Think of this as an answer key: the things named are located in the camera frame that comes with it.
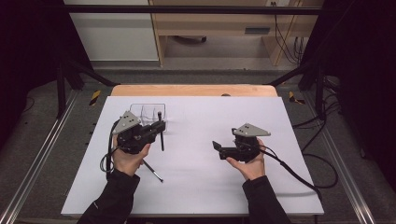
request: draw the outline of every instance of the floor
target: floor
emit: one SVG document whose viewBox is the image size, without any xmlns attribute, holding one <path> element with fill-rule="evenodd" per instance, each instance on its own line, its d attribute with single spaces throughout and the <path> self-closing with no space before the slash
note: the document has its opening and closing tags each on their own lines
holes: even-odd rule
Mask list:
<svg viewBox="0 0 396 224">
<path fill-rule="evenodd" d="M 96 71 L 121 83 L 265 84 L 296 66 L 286 58 L 279 66 L 272 66 L 259 37 L 209 36 L 205 43 L 196 39 L 170 38 L 163 67 L 141 63 L 122 68 L 97 66 Z M 3 218 L 1 223 L 76 223 L 73 218 L 62 216 L 60 211 L 106 96 L 111 93 L 111 88 L 90 77 L 83 75 L 83 78 L 86 84 L 82 91 L 70 91 L 67 87 L 67 95 L 71 99 L 69 104 L 73 107 L 67 111 L 65 123 L 59 126 L 55 118 L 56 83 L 48 83 L 29 93 L 26 111 L 0 151 L 0 210 L 4 211 L 0 217 Z M 296 85 L 299 78 L 294 77 L 276 87 L 292 124 L 315 116 L 312 110 L 314 90 L 299 91 Z M 97 90 L 101 91 L 101 95 L 97 103 L 91 106 L 89 101 Z M 296 101 L 290 100 L 291 92 Z M 337 99 L 331 97 L 330 91 L 325 91 L 325 95 L 329 96 L 327 105 L 337 105 Z M 307 153 L 320 155 L 330 161 L 340 175 L 333 188 L 321 191 L 325 215 L 318 218 L 318 223 L 396 223 L 395 192 L 375 162 L 360 156 L 353 133 L 342 117 L 342 108 L 332 107 L 328 112 L 331 113 L 325 128 L 306 149 Z M 316 121 L 307 127 L 295 129 L 301 148 L 318 132 L 320 124 L 320 121 Z M 59 128 L 59 132 L 50 136 L 54 141 L 49 143 L 46 138 L 54 127 Z M 310 157 L 306 157 L 305 162 L 317 185 L 329 185 L 334 181 L 330 166 Z M 35 166 L 35 175 L 28 176 L 33 173 L 33 164 L 40 165 Z M 6 213 L 9 207 L 13 208 L 10 216 Z M 11 222 L 5 222 L 6 218 L 12 219 Z M 314 223 L 312 217 L 291 219 L 294 223 Z M 248 222 L 244 218 L 132 221 L 206 224 Z"/>
</svg>

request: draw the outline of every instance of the white tabletop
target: white tabletop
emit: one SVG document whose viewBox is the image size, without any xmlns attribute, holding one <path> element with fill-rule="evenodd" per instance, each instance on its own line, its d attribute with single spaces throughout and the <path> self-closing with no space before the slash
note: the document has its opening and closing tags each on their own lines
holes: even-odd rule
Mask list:
<svg viewBox="0 0 396 224">
<path fill-rule="evenodd" d="M 271 136 L 260 137 L 299 176 L 312 184 L 288 114 L 280 97 L 130 97 L 109 96 L 91 142 L 67 196 L 63 215 L 80 216 L 102 193 L 106 175 L 99 162 L 107 152 L 113 123 L 136 104 L 165 104 L 165 151 L 160 136 L 151 145 L 146 167 L 134 195 L 135 217 L 232 217 L 248 214 L 242 175 L 219 159 L 212 141 L 234 147 L 231 128 L 253 124 Z M 291 176 L 279 163 L 265 156 L 266 174 L 276 197 L 291 216 L 323 214 L 317 194 Z"/>
</svg>

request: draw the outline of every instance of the black sleeve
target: black sleeve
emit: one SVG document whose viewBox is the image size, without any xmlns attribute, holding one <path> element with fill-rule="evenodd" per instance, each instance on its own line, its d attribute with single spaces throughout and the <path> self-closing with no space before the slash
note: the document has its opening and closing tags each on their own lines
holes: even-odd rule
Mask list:
<svg viewBox="0 0 396 224">
<path fill-rule="evenodd" d="M 121 224 L 131 214 L 140 177 L 114 170 L 100 197 L 84 212 L 78 224 Z"/>
<path fill-rule="evenodd" d="M 266 175 L 247 180 L 242 188 L 247 196 L 250 224 L 290 223 Z"/>
</svg>

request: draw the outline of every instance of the black curtain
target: black curtain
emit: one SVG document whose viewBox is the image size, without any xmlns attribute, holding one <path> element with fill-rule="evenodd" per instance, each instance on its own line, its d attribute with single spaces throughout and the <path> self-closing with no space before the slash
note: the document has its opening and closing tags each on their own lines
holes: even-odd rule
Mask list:
<svg viewBox="0 0 396 224">
<path fill-rule="evenodd" d="M 56 80 L 56 69 L 65 55 L 92 69 L 69 14 L 44 11 L 42 4 L 64 2 L 0 1 L 0 148 L 25 108 L 27 93 Z M 68 72 L 82 82 L 77 71 Z"/>
<path fill-rule="evenodd" d="M 339 101 L 362 152 L 377 162 L 396 190 L 396 1 L 356 0 L 346 11 L 351 2 L 325 2 L 325 7 L 340 7 L 346 15 L 317 65 L 325 75 L 339 77 Z M 315 55 L 341 16 L 318 18 L 302 63 Z M 314 78 L 314 73 L 305 73 L 302 81 L 313 83 Z"/>
</svg>

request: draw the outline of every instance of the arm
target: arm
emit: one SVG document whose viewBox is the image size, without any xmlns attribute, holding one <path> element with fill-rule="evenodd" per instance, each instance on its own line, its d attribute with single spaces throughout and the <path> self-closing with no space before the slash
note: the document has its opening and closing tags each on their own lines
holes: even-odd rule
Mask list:
<svg viewBox="0 0 396 224">
<path fill-rule="evenodd" d="M 247 196 L 249 219 L 251 224 L 290 223 L 288 216 L 276 198 L 267 176 L 265 175 L 264 157 L 260 153 L 248 163 L 240 163 L 233 158 L 227 162 L 239 170 L 246 182 L 242 186 Z"/>
<path fill-rule="evenodd" d="M 122 150 L 114 151 L 114 171 L 102 194 L 88 207 L 78 224 L 124 223 L 131 214 L 134 192 L 140 181 L 139 176 L 134 173 L 143 163 L 143 158 L 149 154 L 149 147 L 150 144 L 145 145 L 136 155 L 124 153 Z"/>
</svg>

